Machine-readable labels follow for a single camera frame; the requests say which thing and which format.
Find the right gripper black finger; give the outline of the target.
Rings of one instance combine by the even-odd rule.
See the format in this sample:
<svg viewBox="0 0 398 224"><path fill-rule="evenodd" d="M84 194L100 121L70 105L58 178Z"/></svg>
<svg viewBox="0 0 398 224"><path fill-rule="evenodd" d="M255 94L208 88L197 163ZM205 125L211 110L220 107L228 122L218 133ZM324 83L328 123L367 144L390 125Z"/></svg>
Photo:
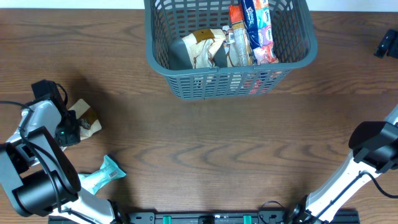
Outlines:
<svg viewBox="0 0 398 224"><path fill-rule="evenodd" d="M397 33L391 38L391 42L387 51L388 57L398 58L398 49L397 49Z"/></svg>
<svg viewBox="0 0 398 224"><path fill-rule="evenodd" d="M389 29L386 34L384 35L384 37L382 38L382 40L380 41L374 56L378 57L378 58L383 58L385 55L387 56L387 51L388 51L388 47L389 44L391 42L391 38L394 36L394 34L396 33L396 30L393 29Z"/></svg>

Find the teal snack packet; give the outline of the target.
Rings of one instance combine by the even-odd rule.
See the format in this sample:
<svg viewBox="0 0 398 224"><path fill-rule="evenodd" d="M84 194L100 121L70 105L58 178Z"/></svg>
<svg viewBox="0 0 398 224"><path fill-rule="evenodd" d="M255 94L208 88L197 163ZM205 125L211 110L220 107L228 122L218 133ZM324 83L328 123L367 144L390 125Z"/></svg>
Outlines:
<svg viewBox="0 0 398 224"><path fill-rule="evenodd" d="M78 174L81 186L93 195L111 181L125 176L126 173L108 155L104 156L104 161L99 170L91 174Z"/></svg>

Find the grey plastic lattice basket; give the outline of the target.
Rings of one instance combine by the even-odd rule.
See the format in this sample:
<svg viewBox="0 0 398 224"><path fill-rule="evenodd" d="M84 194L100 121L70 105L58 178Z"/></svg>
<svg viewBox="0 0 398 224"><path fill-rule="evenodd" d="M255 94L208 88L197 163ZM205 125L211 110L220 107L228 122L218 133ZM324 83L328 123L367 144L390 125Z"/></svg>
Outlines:
<svg viewBox="0 0 398 224"><path fill-rule="evenodd" d="M304 0L146 0L144 7L147 61L181 99L261 95L317 55Z"/></svg>

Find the blue tissue pack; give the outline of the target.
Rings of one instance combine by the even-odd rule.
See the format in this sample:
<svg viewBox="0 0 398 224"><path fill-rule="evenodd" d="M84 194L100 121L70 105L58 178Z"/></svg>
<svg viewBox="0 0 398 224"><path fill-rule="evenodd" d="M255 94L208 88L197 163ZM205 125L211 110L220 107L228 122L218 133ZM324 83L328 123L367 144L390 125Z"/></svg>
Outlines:
<svg viewBox="0 0 398 224"><path fill-rule="evenodd" d="M249 50L248 65L278 63L274 53L271 14L268 0L242 0L242 11Z"/></svg>

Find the orange cracker tube pack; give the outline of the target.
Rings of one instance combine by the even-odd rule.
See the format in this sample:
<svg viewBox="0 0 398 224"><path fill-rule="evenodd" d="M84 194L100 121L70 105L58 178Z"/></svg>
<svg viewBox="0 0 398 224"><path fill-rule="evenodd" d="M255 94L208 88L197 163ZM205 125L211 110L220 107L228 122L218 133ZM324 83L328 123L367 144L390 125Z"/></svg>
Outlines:
<svg viewBox="0 0 398 224"><path fill-rule="evenodd" d="M234 32L235 44L242 63L238 68L249 69L254 65L254 56L244 22L243 9L241 5L230 5L228 10L231 23L230 27L232 27Z"/></svg>

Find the beige mushroom pouch brown label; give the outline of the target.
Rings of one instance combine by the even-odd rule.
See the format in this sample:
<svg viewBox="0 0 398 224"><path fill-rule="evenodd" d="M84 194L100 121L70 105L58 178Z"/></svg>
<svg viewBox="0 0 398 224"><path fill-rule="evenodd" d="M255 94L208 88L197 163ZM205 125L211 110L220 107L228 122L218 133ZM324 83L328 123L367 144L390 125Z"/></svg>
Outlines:
<svg viewBox="0 0 398 224"><path fill-rule="evenodd" d="M242 63L239 58L238 48L235 44L234 32L232 27L223 26L222 31L225 35L223 47L226 54L227 67L240 67ZM229 75L229 79L231 80L229 89L231 91L237 91L241 83L242 76L240 74Z"/></svg>

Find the beige snack bag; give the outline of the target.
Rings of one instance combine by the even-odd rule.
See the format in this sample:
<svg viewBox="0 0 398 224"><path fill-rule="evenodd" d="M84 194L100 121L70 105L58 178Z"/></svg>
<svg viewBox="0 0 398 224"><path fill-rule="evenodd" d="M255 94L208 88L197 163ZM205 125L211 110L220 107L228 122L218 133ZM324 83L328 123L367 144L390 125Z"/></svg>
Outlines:
<svg viewBox="0 0 398 224"><path fill-rule="evenodd" d="M221 29L201 29L182 38L193 68L213 68L217 51L226 40Z"/></svg>

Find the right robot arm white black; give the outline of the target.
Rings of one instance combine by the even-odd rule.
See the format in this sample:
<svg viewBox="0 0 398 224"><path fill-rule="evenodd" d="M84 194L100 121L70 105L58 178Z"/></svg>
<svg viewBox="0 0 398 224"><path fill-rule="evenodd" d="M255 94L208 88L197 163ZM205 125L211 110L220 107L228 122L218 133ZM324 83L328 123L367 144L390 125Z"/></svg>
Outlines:
<svg viewBox="0 0 398 224"><path fill-rule="evenodd" d="M316 191L306 195L284 217L283 223L359 223L356 211L341 207L368 182L373 182L385 197L376 177L397 169L397 108L383 121L364 121L353 131L350 152L335 173Z"/></svg>

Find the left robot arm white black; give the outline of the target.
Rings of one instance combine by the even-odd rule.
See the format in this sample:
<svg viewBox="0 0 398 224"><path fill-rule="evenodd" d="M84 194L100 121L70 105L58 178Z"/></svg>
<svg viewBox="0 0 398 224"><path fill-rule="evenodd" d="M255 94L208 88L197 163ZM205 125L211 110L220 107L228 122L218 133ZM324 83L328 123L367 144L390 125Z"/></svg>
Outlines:
<svg viewBox="0 0 398 224"><path fill-rule="evenodd" d="M127 223L118 205L81 187L62 147L80 142L80 122L67 109L68 95L58 83L32 84L34 100L21 107L21 122L1 144L1 186L23 217L49 223Z"/></svg>

